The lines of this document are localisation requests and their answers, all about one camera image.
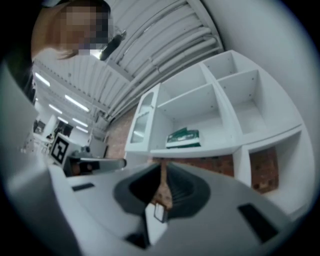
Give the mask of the green and white box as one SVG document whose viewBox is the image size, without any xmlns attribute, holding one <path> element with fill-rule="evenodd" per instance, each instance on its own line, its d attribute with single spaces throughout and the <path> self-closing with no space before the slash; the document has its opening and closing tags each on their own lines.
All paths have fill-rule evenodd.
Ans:
<svg viewBox="0 0 320 256">
<path fill-rule="evenodd" d="M 199 131 L 197 129 L 188 130 L 187 127 L 169 134 L 165 143 L 167 149 L 194 148 L 200 146 Z"/>
</svg>

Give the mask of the person's left hand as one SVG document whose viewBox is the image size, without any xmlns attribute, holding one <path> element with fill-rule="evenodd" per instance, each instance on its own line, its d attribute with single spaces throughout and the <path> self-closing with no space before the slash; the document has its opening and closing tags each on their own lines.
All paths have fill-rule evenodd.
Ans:
<svg viewBox="0 0 320 256">
<path fill-rule="evenodd" d="M 73 176 L 91 175 L 93 167 L 86 162 L 73 163 L 71 165 L 71 173 Z"/>
</svg>

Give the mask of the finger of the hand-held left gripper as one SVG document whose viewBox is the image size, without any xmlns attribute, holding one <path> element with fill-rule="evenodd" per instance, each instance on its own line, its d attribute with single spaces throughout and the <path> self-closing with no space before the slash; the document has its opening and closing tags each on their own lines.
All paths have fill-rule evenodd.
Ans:
<svg viewBox="0 0 320 256">
<path fill-rule="evenodd" d="M 124 158 L 104 158 L 99 161 L 99 173 L 109 173 L 120 170 L 127 166 L 127 161 Z"/>
</svg>

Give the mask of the row of ceiling light strips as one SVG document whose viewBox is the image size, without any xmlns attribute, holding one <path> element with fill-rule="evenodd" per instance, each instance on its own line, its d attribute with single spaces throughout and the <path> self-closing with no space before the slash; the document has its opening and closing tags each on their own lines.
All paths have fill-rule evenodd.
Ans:
<svg viewBox="0 0 320 256">
<path fill-rule="evenodd" d="M 40 99 L 47 102 L 63 122 L 88 134 L 93 127 L 92 107 L 83 99 L 76 99 L 72 91 L 41 71 L 33 72 Z"/>
</svg>

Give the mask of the black picture frame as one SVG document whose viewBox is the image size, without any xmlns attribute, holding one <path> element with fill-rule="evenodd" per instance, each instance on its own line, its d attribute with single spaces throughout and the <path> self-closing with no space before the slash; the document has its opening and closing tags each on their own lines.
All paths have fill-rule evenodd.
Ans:
<svg viewBox="0 0 320 256">
<path fill-rule="evenodd" d="M 166 223 L 168 221 L 168 211 L 166 206 L 156 202 L 153 216 L 161 223 Z"/>
</svg>

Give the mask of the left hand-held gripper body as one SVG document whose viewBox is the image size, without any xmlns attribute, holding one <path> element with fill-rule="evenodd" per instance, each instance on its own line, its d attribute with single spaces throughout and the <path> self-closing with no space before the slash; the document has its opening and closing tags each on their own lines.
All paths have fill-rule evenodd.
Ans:
<svg viewBox="0 0 320 256">
<path fill-rule="evenodd" d="M 63 169 L 67 177 L 73 177 L 71 170 L 73 163 L 91 164 L 93 171 L 100 168 L 99 159 L 92 156 L 88 146 L 79 145 L 62 133 L 56 135 L 50 150 L 50 157 L 56 165 Z"/>
</svg>

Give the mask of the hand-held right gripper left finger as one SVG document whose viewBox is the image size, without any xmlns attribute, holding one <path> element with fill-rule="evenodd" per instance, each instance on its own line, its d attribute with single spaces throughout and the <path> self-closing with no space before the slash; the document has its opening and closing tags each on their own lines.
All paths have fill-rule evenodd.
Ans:
<svg viewBox="0 0 320 256">
<path fill-rule="evenodd" d="M 145 163 L 111 173 L 66 177 L 60 167 L 49 165 L 53 191 L 81 256 L 161 256 L 125 240 L 136 231 L 140 218 L 123 211 L 113 196 L 118 182 L 151 167 Z"/>
</svg>

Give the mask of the person's black and white shirt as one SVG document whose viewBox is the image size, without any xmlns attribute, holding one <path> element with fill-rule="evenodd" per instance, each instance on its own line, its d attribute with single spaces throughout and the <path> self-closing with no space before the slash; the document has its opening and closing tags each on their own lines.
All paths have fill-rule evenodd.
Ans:
<svg viewBox="0 0 320 256">
<path fill-rule="evenodd" d="M 34 105 L 36 101 L 36 88 L 33 86 L 33 61 L 31 58 L 31 46 L 20 45 L 4 55 L 9 71 L 15 82 Z"/>
</svg>

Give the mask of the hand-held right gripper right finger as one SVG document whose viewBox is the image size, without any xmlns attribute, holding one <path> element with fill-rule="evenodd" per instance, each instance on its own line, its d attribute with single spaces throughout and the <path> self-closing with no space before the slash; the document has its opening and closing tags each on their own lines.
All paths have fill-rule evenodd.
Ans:
<svg viewBox="0 0 320 256">
<path fill-rule="evenodd" d="M 264 256 L 276 247 L 291 224 L 276 205 L 242 182 L 205 169 L 172 163 L 171 166 L 202 178 L 210 187 L 206 205 L 191 218 L 177 218 L 157 243 L 152 256 Z M 277 230 L 262 243 L 238 210 L 250 204 Z"/>
</svg>

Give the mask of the white shelving unit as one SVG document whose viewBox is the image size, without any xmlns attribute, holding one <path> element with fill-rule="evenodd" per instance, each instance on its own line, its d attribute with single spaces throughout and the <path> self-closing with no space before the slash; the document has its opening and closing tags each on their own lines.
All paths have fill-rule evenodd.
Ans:
<svg viewBox="0 0 320 256">
<path fill-rule="evenodd" d="M 198 130 L 200 147 L 166 148 L 167 136 Z M 315 191 L 315 160 L 304 121 L 282 86 L 262 67 L 229 50 L 156 85 L 140 99 L 125 156 L 230 158 L 233 177 L 291 218 Z"/>
</svg>

